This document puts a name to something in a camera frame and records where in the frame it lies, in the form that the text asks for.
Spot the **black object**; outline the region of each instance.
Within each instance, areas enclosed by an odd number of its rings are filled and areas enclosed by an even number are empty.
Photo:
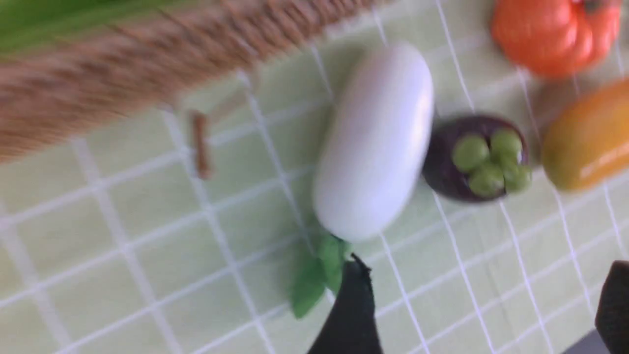
[[[308,354],[383,354],[376,328],[371,269],[352,253],[332,311]]]
[[[615,261],[611,265],[595,324],[611,354],[629,353],[629,262]]]

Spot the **light green surface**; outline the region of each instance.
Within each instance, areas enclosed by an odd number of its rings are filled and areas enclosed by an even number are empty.
[[[441,116],[504,115],[533,161],[537,127],[576,99],[572,81],[547,85],[505,61],[487,34],[492,3],[399,2],[264,66],[252,105],[213,129],[207,183],[191,168],[189,122],[157,110],[0,166],[0,351],[305,353],[331,307],[296,322],[287,304],[306,238],[317,242],[312,167],[329,98],[367,49],[415,44]],[[629,67],[619,43],[576,79],[581,94]],[[181,111],[241,86],[229,77]],[[385,352],[560,353],[593,328],[601,282],[626,258],[628,200],[626,173],[557,195],[537,168],[526,193],[483,207],[420,183],[384,237],[355,247],[374,269]]]

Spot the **toy fruit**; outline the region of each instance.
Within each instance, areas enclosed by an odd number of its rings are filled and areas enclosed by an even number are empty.
[[[629,80],[567,109],[545,135],[542,164],[560,190],[585,189],[629,166]]]
[[[618,36],[617,0],[499,0],[492,35],[539,76],[564,77],[605,58]]]
[[[437,193],[485,202],[531,182],[526,144],[511,123],[489,115],[460,117],[432,134],[423,175]]]

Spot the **woven basket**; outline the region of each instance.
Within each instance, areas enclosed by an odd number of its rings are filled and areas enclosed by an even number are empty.
[[[384,1],[200,1],[5,60],[0,163],[250,68]]]

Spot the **yellow fruit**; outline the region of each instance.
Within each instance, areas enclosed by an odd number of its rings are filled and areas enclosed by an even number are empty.
[[[560,190],[589,188],[629,167],[629,79],[583,98],[551,124],[542,164]]]

